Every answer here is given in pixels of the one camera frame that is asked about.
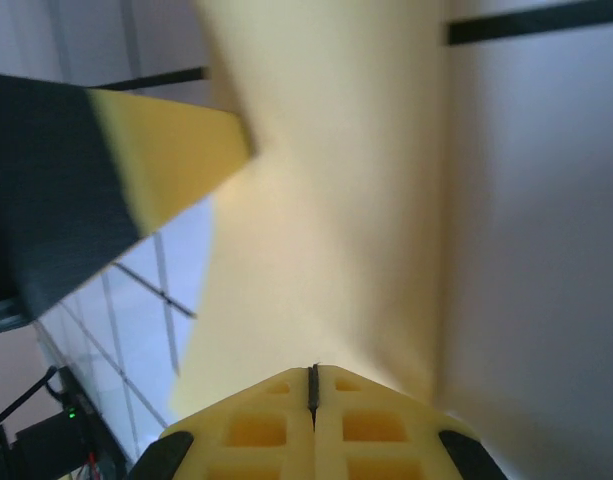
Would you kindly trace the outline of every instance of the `yellow foam structure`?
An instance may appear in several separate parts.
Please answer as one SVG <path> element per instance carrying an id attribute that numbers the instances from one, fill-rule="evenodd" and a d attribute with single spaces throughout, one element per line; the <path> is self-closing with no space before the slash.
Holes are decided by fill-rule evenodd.
<path id="1" fill-rule="evenodd" d="M 173 408 L 185 416 L 313 362 L 429 402 L 442 2 L 196 4 L 215 81 L 226 79 L 219 99 L 245 119 L 256 155 L 215 192 L 211 261 Z"/>
<path id="2" fill-rule="evenodd" d="M 210 193 L 250 157 L 232 113 L 89 90 L 131 216 L 150 234 Z"/>
<path id="3" fill-rule="evenodd" d="M 175 480 L 461 480 L 438 433 L 461 422 L 334 366 L 293 368 L 166 430 L 193 434 Z"/>

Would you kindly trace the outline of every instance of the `red wire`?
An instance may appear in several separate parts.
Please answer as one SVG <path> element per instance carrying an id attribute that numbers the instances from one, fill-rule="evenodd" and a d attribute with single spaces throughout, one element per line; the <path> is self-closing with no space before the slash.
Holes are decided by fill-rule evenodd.
<path id="1" fill-rule="evenodd" d="M 101 477 L 99 476 L 99 470 L 97 470 L 97 463 L 95 462 L 95 455 L 92 452 L 88 454 L 88 463 L 90 463 L 90 468 L 93 470 L 95 480 L 101 480 Z"/>

